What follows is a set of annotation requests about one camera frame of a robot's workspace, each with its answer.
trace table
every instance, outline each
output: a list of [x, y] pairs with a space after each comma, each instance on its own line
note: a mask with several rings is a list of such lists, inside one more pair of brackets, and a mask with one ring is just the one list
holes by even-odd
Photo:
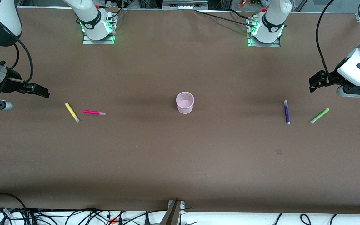
[[[262, 48], [244, 26], [191, 10], [131, 10], [109, 46], [82, 45], [70, 9], [19, 13], [32, 81], [51, 93], [1, 95], [15, 109], [0, 111], [0, 191], [27, 207], [153, 210], [179, 198], [196, 211], [360, 213], [360, 99], [309, 92], [323, 69], [318, 14], [290, 14], [281, 47]], [[332, 70], [360, 23], [327, 14], [319, 35]], [[7, 65], [15, 56], [0, 47]], [[27, 78], [23, 50], [15, 70]], [[187, 115], [181, 91], [196, 99]]]

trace pink cup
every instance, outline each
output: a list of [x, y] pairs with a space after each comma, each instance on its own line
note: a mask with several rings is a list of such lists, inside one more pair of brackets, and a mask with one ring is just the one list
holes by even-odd
[[193, 110], [194, 96], [187, 91], [183, 91], [176, 97], [177, 109], [182, 114], [190, 113]]

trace metal frame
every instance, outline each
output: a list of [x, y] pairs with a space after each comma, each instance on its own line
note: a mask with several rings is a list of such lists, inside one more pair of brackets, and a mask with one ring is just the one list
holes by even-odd
[[159, 225], [179, 225], [180, 211], [184, 209], [184, 201], [171, 200], [168, 203], [169, 209], [166, 211]]
[[209, 10], [208, 0], [163, 0], [162, 9], [182, 10], [196, 9]]
[[295, 12], [301, 12], [301, 10], [303, 9], [303, 7], [305, 6], [305, 4], [308, 2], [309, 0], [302, 0], [301, 4], [297, 7], [297, 9], [295, 10]]

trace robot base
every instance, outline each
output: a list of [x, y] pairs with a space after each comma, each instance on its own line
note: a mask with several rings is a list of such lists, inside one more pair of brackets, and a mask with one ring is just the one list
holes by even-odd
[[114, 44], [115, 36], [116, 36], [117, 21], [118, 21], [118, 16], [116, 15], [115, 17], [112, 18], [112, 22], [113, 22], [113, 24], [111, 25], [112, 33], [108, 34], [105, 38], [103, 38], [101, 40], [91, 40], [89, 37], [87, 37], [87, 35], [84, 33], [84, 30], [83, 30], [83, 33], [84, 33], [83, 44]]
[[[245, 19], [245, 22], [247, 24], [256, 25], [256, 22], [257, 22], [256, 19], [257, 18], [255, 18], [255, 17], [249, 17], [248, 19]], [[256, 37], [251, 35], [253, 29], [254, 29], [254, 27], [247, 27], [248, 46], [254, 46], [254, 47], [280, 47], [280, 38], [279, 37], [273, 43], [270, 43], [270, 44], [262, 43], [262, 42], [258, 41], [256, 39]]]

